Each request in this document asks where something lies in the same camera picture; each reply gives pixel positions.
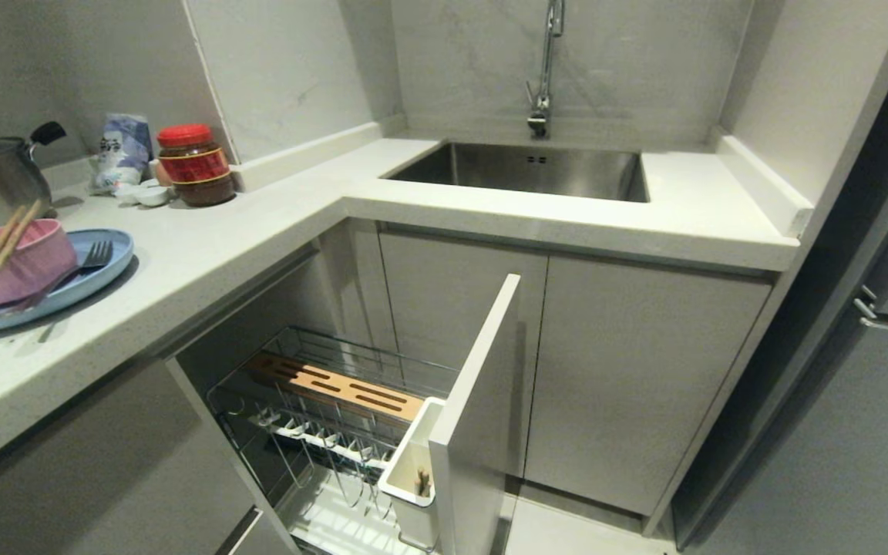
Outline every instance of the refrigerator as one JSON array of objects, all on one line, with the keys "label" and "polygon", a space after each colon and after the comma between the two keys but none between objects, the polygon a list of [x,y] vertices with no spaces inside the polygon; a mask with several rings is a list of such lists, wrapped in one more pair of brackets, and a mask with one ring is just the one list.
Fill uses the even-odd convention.
[{"label": "refrigerator", "polygon": [[672,509],[686,554],[888,553],[888,95]]}]

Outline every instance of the pot handle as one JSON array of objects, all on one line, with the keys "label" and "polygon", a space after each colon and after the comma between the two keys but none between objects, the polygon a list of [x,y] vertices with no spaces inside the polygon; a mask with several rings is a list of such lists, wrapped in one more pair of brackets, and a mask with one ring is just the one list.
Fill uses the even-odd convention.
[{"label": "pot handle", "polygon": [[36,129],[29,134],[29,150],[27,150],[29,160],[34,161],[32,160],[32,152],[35,151],[36,145],[47,145],[65,136],[67,136],[67,131],[65,131],[63,127],[60,126],[60,123],[57,122],[47,122],[43,123],[42,126],[36,127]]}]

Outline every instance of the glass jar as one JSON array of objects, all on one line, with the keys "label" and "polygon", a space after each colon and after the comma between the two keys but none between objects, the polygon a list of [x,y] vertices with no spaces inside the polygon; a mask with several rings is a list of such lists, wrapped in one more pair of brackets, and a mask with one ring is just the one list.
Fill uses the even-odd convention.
[{"label": "glass jar", "polygon": [[160,165],[190,207],[211,207],[235,197],[235,182],[224,151],[201,124],[166,127],[156,136]]}]

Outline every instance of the jar label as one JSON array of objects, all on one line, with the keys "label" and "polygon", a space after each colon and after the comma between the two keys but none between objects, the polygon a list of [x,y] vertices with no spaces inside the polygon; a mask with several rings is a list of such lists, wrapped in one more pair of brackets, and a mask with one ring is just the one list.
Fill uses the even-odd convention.
[{"label": "jar label", "polygon": [[161,156],[160,164],[177,185],[215,180],[231,173],[225,153],[220,148],[190,156]]}]

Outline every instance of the pink bowl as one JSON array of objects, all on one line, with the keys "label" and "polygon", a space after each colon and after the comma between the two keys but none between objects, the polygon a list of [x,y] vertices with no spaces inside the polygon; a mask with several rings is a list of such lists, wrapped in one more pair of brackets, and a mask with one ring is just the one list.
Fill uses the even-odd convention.
[{"label": "pink bowl", "polygon": [[60,222],[35,220],[0,270],[0,304],[35,294],[75,266],[77,254]]}]

